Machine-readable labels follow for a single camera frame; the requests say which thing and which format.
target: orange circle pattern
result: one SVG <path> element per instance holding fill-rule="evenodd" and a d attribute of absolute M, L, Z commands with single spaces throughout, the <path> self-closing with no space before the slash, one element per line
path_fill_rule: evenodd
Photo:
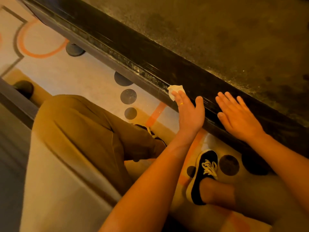
<path fill-rule="evenodd" d="M 21 52 L 23 52 L 25 55 L 28 55 L 28 56 L 33 57 L 33 58 L 43 59 L 43 58 L 51 57 L 51 56 L 57 54 L 58 52 L 60 52 L 61 50 L 63 50 L 66 47 L 67 43 L 69 42 L 68 39 L 65 39 L 64 42 L 56 50 L 49 52 L 49 53 L 46 53 L 46 54 L 34 54 L 34 53 L 31 53 L 29 50 L 26 49 L 26 47 L 24 45 L 25 35 L 28 32 L 29 28 L 31 26 L 33 26 L 34 24 L 38 23 L 38 22 L 39 21 L 37 19 L 35 19 L 35 20 L 27 23 L 21 29 L 21 31 L 19 32 L 19 35 L 17 37 L 17 44 L 18 44 L 18 47 L 21 50 Z"/>

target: left hand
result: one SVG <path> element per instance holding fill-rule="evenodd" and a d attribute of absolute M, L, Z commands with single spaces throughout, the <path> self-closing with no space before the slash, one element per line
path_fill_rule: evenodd
<path fill-rule="evenodd" d="M 173 91 L 172 95 L 175 96 L 179 110 L 179 132 L 195 137 L 205 120 L 203 98 L 201 96 L 197 97 L 195 99 L 196 107 L 194 107 L 184 92 L 179 91 L 177 93 Z"/>

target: gray circle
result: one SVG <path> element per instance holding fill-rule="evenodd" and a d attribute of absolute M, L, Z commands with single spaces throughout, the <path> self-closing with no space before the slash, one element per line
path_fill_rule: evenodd
<path fill-rule="evenodd" d="M 187 168 L 187 174 L 188 174 L 188 176 L 191 177 L 191 178 L 194 177 L 195 171 L 196 171 L 196 167 L 195 167 L 195 166 L 189 166 L 189 167 Z"/>
<path fill-rule="evenodd" d="M 128 120 L 133 120 L 137 116 L 137 110 L 134 107 L 129 107 L 125 110 L 125 117 Z"/>
<path fill-rule="evenodd" d="M 225 155 L 221 157 L 219 161 L 219 166 L 221 171 L 228 176 L 234 176 L 239 171 L 238 160 L 231 155 Z"/>
<path fill-rule="evenodd" d="M 121 85 L 121 86 L 129 86 L 129 85 L 133 84 L 132 81 L 130 81 L 129 79 L 125 78 L 123 75 L 121 75 L 118 72 L 115 72 L 114 79 L 115 79 L 116 83 L 118 85 Z"/>
<path fill-rule="evenodd" d="M 137 94 L 133 89 L 125 89 L 120 95 L 120 99 L 124 104 L 132 104 L 136 101 Z"/>

